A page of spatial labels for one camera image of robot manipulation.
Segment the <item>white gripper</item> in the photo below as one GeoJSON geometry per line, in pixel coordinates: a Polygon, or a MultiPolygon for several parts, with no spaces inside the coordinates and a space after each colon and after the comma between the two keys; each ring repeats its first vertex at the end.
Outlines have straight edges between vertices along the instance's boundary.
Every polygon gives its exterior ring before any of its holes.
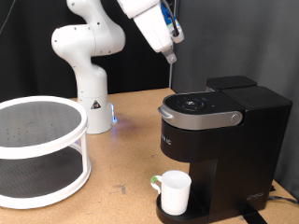
{"type": "Polygon", "coordinates": [[[135,16],[134,22],[155,52],[163,52],[169,64],[177,61],[176,54],[170,48],[172,40],[160,4],[135,16]]]}

